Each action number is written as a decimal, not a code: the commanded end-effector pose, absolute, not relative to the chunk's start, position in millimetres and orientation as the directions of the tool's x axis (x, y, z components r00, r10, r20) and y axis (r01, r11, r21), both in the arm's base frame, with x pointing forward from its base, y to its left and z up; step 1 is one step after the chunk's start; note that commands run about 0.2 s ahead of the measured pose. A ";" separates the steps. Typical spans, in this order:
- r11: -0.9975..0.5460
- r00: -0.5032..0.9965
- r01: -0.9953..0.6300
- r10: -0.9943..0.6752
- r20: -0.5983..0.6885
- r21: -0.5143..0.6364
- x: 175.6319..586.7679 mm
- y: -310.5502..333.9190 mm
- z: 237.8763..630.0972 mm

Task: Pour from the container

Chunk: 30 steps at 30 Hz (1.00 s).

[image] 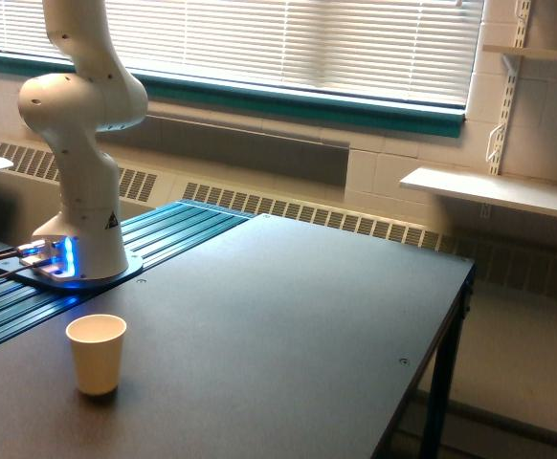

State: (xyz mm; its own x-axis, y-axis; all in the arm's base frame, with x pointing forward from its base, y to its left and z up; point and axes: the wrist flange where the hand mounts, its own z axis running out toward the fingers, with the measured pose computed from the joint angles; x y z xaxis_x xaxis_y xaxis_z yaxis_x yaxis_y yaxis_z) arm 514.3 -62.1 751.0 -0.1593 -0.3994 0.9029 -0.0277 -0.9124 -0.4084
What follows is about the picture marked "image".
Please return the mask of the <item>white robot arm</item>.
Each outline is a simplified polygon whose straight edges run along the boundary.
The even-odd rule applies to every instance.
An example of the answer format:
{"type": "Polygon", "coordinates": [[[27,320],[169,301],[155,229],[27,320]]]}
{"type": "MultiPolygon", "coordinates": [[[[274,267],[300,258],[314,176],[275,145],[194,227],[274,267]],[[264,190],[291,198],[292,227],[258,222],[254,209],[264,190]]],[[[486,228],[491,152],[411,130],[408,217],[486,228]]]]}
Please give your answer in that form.
{"type": "Polygon", "coordinates": [[[26,261],[59,283],[114,277],[128,268],[120,173],[96,136],[140,123],[147,93],[117,56],[103,2],[46,1],[43,11],[50,41],[75,70],[33,77],[19,92],[22,120],[54,154],[60,192],[59,212],[33,232],[44,246],[26,261]]]}

